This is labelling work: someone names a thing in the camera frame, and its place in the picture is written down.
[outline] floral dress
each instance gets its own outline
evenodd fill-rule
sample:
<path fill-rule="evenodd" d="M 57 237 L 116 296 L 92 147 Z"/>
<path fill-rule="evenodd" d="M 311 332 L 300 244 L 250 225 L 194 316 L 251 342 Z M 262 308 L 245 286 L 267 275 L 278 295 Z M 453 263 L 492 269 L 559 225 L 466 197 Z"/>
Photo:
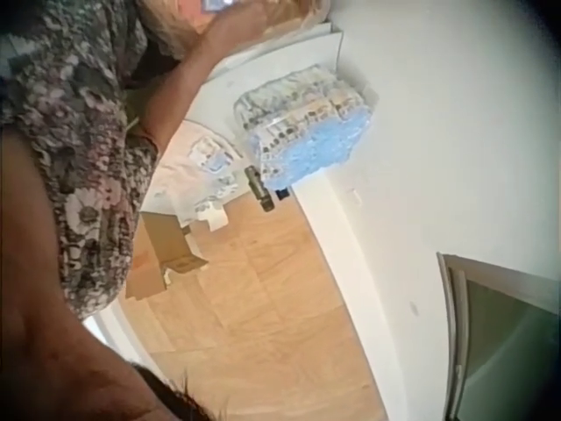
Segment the floral dress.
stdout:
<path fill-rule="evenodd" d="M 146 49 L 133 0 L 47 0 L 0 37 L 0 125 L 31 141 L 53 206 L 60 281 L 79 318 L 118 294 L 157 149 L 126 133 L 124 80 Z"/>

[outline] glass door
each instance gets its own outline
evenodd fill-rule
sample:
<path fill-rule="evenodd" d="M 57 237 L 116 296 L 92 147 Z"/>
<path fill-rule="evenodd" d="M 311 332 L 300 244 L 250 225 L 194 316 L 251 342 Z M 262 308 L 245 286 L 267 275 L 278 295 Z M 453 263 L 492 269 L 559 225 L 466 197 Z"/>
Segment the glass door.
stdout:
<path fill-rule="evenodd" d="M 523 421 L 559 354 L 559 284 L 439 255 L 451 369 L 446 421 Z"/>

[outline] cardboard box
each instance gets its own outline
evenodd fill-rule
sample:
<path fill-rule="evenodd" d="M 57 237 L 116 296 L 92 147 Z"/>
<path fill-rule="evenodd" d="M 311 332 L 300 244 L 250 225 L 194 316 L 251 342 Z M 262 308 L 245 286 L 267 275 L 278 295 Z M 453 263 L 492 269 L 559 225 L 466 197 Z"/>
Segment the cardboard box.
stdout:
<path fill-rule="evenodd" d="M 125 297 L 140 300 L 159 294 L 167 288 L 169 271 L 186 274 L 206 265 L 189 236 L 175 215 L 141 212 Z"/>

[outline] skin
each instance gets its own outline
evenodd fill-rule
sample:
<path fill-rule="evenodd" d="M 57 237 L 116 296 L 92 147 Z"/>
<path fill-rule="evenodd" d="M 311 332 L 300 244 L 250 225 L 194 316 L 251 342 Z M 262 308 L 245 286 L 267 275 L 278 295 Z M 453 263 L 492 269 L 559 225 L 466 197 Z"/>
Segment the skin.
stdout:
<path fill-rule="evenodd" d="M 221 13 L 153 95 L 134 130 L 163 153 L 212 68 L 265 29 L 260 0 Z M 53 209 L 29 141 L 3 128 L 1 147 L 3 413 L 43 420 L 176 419 L 137 372 L 91 336 L 66 306 Z"/>

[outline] wooden floor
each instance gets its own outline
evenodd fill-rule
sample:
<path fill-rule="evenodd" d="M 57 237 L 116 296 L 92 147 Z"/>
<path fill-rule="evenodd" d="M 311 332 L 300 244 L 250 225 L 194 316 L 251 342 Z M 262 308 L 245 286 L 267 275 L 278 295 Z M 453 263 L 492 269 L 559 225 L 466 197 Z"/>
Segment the wooden floor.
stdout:
<path fill-rule="evenodd" d="M 209 265 L 168 291 L 120 297 L 173 382 L 227 421 L 386 419 L 336 283 L 293 199 L 264 213 L 242 196 L 230 224 L 193 233 Z"/>

